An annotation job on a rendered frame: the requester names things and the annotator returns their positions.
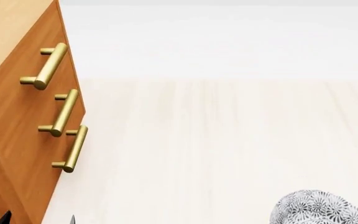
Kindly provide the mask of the wooden drawer cabinet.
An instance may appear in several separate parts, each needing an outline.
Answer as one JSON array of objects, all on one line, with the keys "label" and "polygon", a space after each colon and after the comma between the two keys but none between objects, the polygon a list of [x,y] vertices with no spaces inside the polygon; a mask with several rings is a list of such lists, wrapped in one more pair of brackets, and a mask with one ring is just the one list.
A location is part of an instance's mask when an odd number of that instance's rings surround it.
[{"label": "wooden drawer cabinet", "polygon": [[[48,87],[21,85],[35,77],[49,58],[41,48],[59,42],[68,50]],[[64,101],[55,100],[78,90],[78,98],[59,138],[39,132],[51,125]],[[41,224],[86,113],[59,0],[0,0],[0,218],[10,210],[10,224]]]}]

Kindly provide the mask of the floral patterned bowl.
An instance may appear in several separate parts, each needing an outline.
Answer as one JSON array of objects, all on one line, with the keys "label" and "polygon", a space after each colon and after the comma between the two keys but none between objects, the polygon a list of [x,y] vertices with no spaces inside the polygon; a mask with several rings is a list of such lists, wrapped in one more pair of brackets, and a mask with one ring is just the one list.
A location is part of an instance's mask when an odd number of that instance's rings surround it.
[{"label": "floral patterned bowl", "polygon": [[358,224],[358,207],[329,192],[299,190],[276,203],[269,224]]}]

